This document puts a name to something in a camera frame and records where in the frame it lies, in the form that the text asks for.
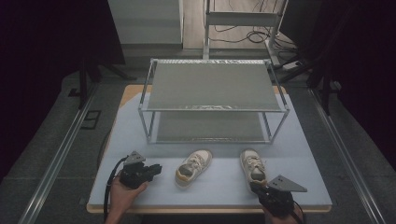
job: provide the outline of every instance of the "white sneaker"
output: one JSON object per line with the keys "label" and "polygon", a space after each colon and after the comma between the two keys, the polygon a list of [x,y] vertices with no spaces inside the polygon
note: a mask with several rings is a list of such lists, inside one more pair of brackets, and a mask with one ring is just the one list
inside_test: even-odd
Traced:
{"label": "white sneaker", "polygon": [[181,188],[187,188],[212,161],[212,153],[206,149],[194,151],[176,169],[175,181]]}
{"label": "white sneaker", "polygon": [[264,165],[259,153],[254,149],[248,148],[241,153],[241,164],[247,179],[247,188],[250,189],[250,183],[255,182],[262,186],[267,185]]}

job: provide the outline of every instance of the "top shelf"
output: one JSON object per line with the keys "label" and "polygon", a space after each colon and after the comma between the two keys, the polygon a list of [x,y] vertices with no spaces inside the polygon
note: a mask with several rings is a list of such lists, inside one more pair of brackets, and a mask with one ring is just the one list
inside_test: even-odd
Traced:
{"label": "top shelf", "polygon": [[153,60],[147,111],[282,111],[267,60]]}

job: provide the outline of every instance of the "floor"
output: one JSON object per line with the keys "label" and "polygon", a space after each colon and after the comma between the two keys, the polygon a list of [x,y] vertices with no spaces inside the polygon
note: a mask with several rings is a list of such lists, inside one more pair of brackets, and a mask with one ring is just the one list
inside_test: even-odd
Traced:
{"label": "floor", "polygon": [[[149,57],[200,58],[201,51],[141,49],[141,57],[129,54],[128,49],[124,52],[126,52],[127,65],[121,66],[120,69],[132,77],[137,77],[137,80],[122,79],[101,67],[103,80],[97,85],[89,107],[92,112],[101,111],[97,125],[94,129],[78,129],[49,195],[42,203],[43,206],[35,223],[103,223],[103,217],[88,213],[85,205],[89,199],[100,155],[106,146],[106,138],[111,131],[124,88],[130,84],[143,82],[147,73],[145,64]],[[245,51],[237,53],[239,56],[235,53],[230,57],[257,57],[254,52],[253,56]],[[292,53],[282,56],[287,59],[292,56]],[[276,70],[278,77],[286,74],[287,72],[281,69]],[[333,207],[329,213],[307,214],[307,223],[375,223],[366,212],[357,191],[359,186],[354,185],[350,173],[342,163],[336,145],[330,138],[329,130],[319,113],[315,98],[305,85],[308,76],[309,74],[300,75],[283,86],[293,102],[307,142],[332,198]],[[0,223],[17,223],[20,220],[40,179],[62,145],[78,113],[79,99],[69,96],[71,90],[78,90],[78,88],[78,74],[71,74],[64,79],[62,91],[55,105],[34,139],[1,183]],[[332,121],[372,192],[383,218],[391,223],[396,219],[394,213],[396,211],[395,171],[368,134],[337,100],[336,94],[331,96],[330,111]],[[91,121],[85,120],[81,127],[91,125]],[[122,223],[219,223],[221,221],[263,223],[264,217],[262,215],[128,215]]]}

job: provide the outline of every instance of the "hand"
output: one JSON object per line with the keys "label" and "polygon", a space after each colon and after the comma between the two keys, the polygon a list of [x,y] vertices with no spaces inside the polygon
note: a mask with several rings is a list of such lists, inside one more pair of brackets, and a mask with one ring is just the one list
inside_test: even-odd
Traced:
{"label": "hand", "polygon": [[[264,211],[265,215],[271,219],[272,224],[298,224],[296,219],[294,219],[294,217],[291,215],[288,215],[284,218],[273,217],[273,215],[265,207],[262,210]],[[294,205],[294,213],[300,218],[301,221],[303,221],[303,212],[297,205]]]}
{"label": "hand", "polygon": [[138,189],[129,189],[121,184],[120,176],[117,175],[111,183],[110,190],[110,212],[108,213],[106,224],[119,223],[122,215],[134,203],[134,199],[143,192],[149,185],[145,182]]}

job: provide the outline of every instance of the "metal rail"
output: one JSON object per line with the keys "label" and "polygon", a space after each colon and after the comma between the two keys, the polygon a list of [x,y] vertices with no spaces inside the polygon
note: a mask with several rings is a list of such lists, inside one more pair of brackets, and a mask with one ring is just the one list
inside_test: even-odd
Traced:
{"label": "metal rail", "polygon": [[78,111],[75,119],[73,120],[72,125],[70,126],[64,140],[62,141],[61,146],[56,152],[54,158],[49,164],[49,167],[41,178],[40,183],[35,190],[30,202],[26,206],[20,220],[18,223],[35,223],[38,214],[41,211],[41,208],[44,205],[44,202],[47,199],[47,196],[50,193],[50,190],[55,182],[56,176],[61,170],[62,165],[64,164],[64,159],[69,152],[70,147],[72,146],[74,139],[76,138],[79,127],[81,126],[82,121],[84,120],[85,115],[87,114],[88,109],[90,108],[93,96],[95,95],[97,88],[97,83],[92,83],[86,104]]}
{"label": "metal rail", "polygon": [[335,148],[338,151],[340,159],[344,164],[346,171],[349,174],[349,177],[354,185],[356,191],[358,192],[361,202],[366,209],[368,216],[370,217],[372,223],[387,223],[383,218],[377,203],[375,201],[375,197],[373,196],[372,192],[369,190],[366,181],[361,174],[361,171],[356,166],[355,162],[352,160],[352,157],[349,154],[349,151],[344,144],[343,139],[341,138],[339,132],[337,131],[334,123],[332,122],[332,118],[326,114],[324,109],[321,107],[319,102],[319,96],[316,91],[309,90],[309,93],[313,96],[315,100],[315,105],[317,110],[323,119],[328,131],[330,133],[331,139],[335,145]]}

